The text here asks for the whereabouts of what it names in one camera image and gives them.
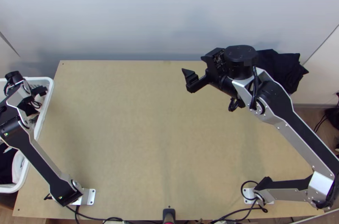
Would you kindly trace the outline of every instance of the plastic basket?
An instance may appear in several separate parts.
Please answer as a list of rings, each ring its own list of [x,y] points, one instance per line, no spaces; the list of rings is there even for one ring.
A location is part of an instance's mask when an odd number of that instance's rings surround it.
[[[32,88],[35,88],[37,86],[46,86],[48,89],[47,94],[41,100],[39,100],[39,102],[42,103],[42,106],[40,108],[40,114],[34,128],[34,139],[38,140],[42,129],[42,124],[44,123],[45,120],[47,108],[50,103],[50,98],[52,96],[52,92],[54,89],[54,81],[49,77],[24,77],[24,78],[27,80],[27,82],[31,85]],[[7,80],[5,78],[0,78],[0,100],[3,100],[5,98],[2,89],[4,88],[6,82]],[[25,159],[23,162],[22,171],[18,183],[0,184],[0,193],[13,193],[18,191],[23,186],[26,180],[28,168],[29,162],[27,159]]]

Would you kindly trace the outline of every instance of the black wire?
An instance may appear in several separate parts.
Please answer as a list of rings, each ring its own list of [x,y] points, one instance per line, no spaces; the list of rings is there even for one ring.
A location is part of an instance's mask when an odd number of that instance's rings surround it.
[[[79,221],[78,221],[78,216],[77,216],[77,215],[78,215],[79,208],[80,208],[80,206],[77,205],[77,207],[75,208],[75,213],[74,213],[74,219],[75,219],[75,222],[76,222],[77,224],[80,224]]]
[[[155,222],[155,221],[145,221],[145,222],[150,222],[150,223],[154,223],[154,224],[161,224],[161,223]]]
[[[245,220],[245,219],[250,215],[250,213],[251,213],[252,210],[262,210],[264,213],[267,213],[268,210],[267,210],[266,208],[263,208],[263,207],[261,207],[261,206],[259,206],[259,207],[254,207],[254,205],[256,204],[257,201],[258,201],[258,198],[256,198],[256,199],[254,200],[254,202],[253,202],[253,204],[251,205],[250,208],[240,209],[240,210],[231,212],[231,213],[229,213],[229,214],[227,214],[227,215],[225,215],[225,216],[223,216],[223,217],[221,217],[221,218],[219,218],[219,219],[217,219],[217,220],[211,221],[211,224],[214,224],[214,223],[216,223],[216,222],[218,222],[218,221],[233,221],[233,222],[243,221],[243,220]],[[243,211],[248,211],[248,213],[246,214],[246,216],[245,216],[244,218],[237,219],[237,220],[226,219],[228,216],[231,216],[231,215],[233,215],[233,214],[235,214],[235,213],[239,213],[239,212],[243,212]]]
[[[48,193],[46,197],[44,197],[44,200],[47,200],[47,199],[53,199],[51,196],[49,196],[50,194]]]
[[[236,100],[236,101],[234,102],[234,98],[231,98],[231,102],[230,102],[230,104],[228,105],[228,111],[230,111],[230,112],[235,111],[236,108],[238,107],[238,105],[239,105],[239,101]]]
[[[257,102],[257,91],[259,87],[259,79],[258,79],[257,69],[255,65],[252,66],[252,72],[253,72],[253,77],[254,77],[254,84],[253,84],[253,94],[252,94],[250,109],[257,110],[256,102]]]
[[[1,117],[1,113],[5,112],[6,109],[7,108],[5,106],[0,107],[0,117]]]
[[[245,184],[247,184],[247,183],[255,183],[256,185],[258,185],[258,183],[257,183],[257,182],[255,182],[255,181],[251,181],[251,180],[244,182],[244,183],[241,185],[241,187],[240,187],[240,192],[241,192],[241,195],[242,195],[242,196],[243,196],[245,199],[247,199],[247,200],[250,200],[250,201],[252,201],[252,200],[255,200],[257,197],[254,197],[254,198],[252,198],[252,199],[249,199],[249,198],[247,198],[247,197],[245,197],[245,196],[244,196],[244,192],[243,192],[243,190],[244,190],[244,186],[245,186]]]
[[[37,101],[35,101],[35,100],[32,100],[31,101],[31,105],[34,107],[34,108],[41,108],[41,103],[40,102],[37,102]]]
[[[5,94],[5,96],[7,96],[7,88],[8,88],[8,86],[9,86],[9,83],[7,81],[6,84],[5,84],[5,87],[3,88],[3,93]]]
[[[313,131],[317,132],[319,129],[319,126],[324,122],[323,119],[325,118],[326,115],[323,115],[320,121],[317,123],[317,125],[314,127]]]
[[[339,100],[338,100],[338,102],[337,102],[335,108],[338,108],[338,107],[339,107]],[[324,121],[326,121],[326,120],[327,120],[327,117],[326,117],[326,114],[325,114],[325,115],[322,116],[322,118],[320,119],[320,121],[319,121],[319,122],[317,123],[317,125],[314,127],[313,131],[314,131],[315,133],[317,133],[317,131],[319,130],[319,128],[320,128],[320,126],[322,125],[322,123],[323,123]]]
[[[69,210],[71,210],[72,212],[76,213],[77,215],[82,216],[82,217],[84,217],[84,218],[86,218],[86,219],[89,219],[89,220],[94,220],[94,221],[123,221],[123,219],[118,218],[118,217],[109,217],[109,218],[107,218],[107,219],[103,219],[103,218],[93,218],[93,217],[86,216],[86,215],[84,215],[84,214],[82,214],[82,213],[79,213],[79,211],[76,212],[76,210],[73,210],[73,209],[70,208],[68,205],[66,205],[66,208],[69,209]]]
[[[325,122],[326,120],[327,120],[327,118],[325,118],[324,120],[322,120],[322,121],[321,121],[321,123],[319,123],[319,125],[318,125],[318,128],[314,129],[314,132],[315,132],[315,133],[317,133],[317,132],[318,132],[318,130],[319,130],[319,128],[320,128],[320,126],[321,126],[321,125],[322,125],[322,123],[323,123],[323,122]]]

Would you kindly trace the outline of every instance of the black fabric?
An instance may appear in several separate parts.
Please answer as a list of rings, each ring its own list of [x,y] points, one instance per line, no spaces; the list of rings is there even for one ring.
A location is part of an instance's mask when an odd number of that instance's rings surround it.
[[[332,126],[339,130],[339,108],[328,108],[325,110],[325,115]]]
[[[279,54],[275,50],[259,50],[257,67],[266,72],[284,87],[288,94],[294,93],[299,81],[308,73],[300,65],[300,54]]]
[[[16,149],[11,149],[4,153],[7,149],[5,143],[0,144],[0,184],[9,184],[12,182],[12,163]]]

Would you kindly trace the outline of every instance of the wooden table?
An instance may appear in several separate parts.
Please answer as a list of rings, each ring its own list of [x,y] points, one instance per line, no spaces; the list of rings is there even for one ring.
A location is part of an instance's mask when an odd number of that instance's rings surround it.
[[[55,164],[97,190],[80,212],[107,218],[216,219],[248,207],[246,180],[303,179],[311,168],[276,129],[246,109],[228,112],[230,97],[207,86],[186,91],[181,68],[204,62],[61,61],[39,143]],[[15,216],[74,218],[52,200],[31,166]],[[277,201],[250,218],[321,214],[308,203]],[[241,218],[244,213],[234,216]]]

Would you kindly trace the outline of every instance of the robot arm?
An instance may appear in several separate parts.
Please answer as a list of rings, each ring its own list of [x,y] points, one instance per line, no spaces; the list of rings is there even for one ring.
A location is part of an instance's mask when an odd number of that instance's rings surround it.
[[[0,139],[23,153],[49,184],[52,198],[61,206],[92,205],[95,190],[82,188],[68,174],[63,174],[34,140],[34,125],[39,115],[33,105],[34,98],[47,89],[32,89],[19,72],[8,73],[6,79],[6,98],[0,102]]]
[[[247,191],[258,198],[261,206],[274,200],[290,200],[330,209],[338,194],[339,160],[296,114],[285,89],[266,71],[256,68],[255,49],[246,45],[216,48],[201,59],[207,69],[200,79],[194,71],[182,69],[189,92],[210,84],[227,93],[232,97],[229,111],[246,107],[263,122],[275,126],[312,167],[313,174],[303,180],[274,182],[265,177]]]

